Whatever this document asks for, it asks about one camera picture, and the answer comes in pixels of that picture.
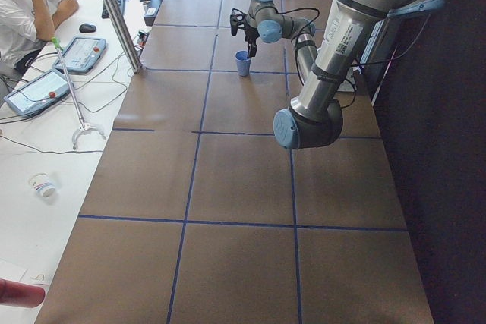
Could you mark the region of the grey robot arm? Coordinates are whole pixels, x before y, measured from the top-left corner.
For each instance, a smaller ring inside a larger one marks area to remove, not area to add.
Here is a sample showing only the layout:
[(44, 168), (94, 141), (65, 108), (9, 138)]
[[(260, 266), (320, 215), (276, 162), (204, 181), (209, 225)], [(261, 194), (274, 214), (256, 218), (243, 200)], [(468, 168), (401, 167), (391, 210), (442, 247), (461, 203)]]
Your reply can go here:
[(333, 0), (321, 46), (313, 24), (280, 14), (273, 0), (251, 0), (243, 16), (248, 55), (256, 41), (292, 41), (303, 87), (287, 109), (273, 120), (274, 136), (286, 149), (328, 146), (342, 131), (342, 108), (334, 98), (356, 56), (366, 46), (374, 25), (385, 18), (418, 16), (441, 8), (445, 0)]

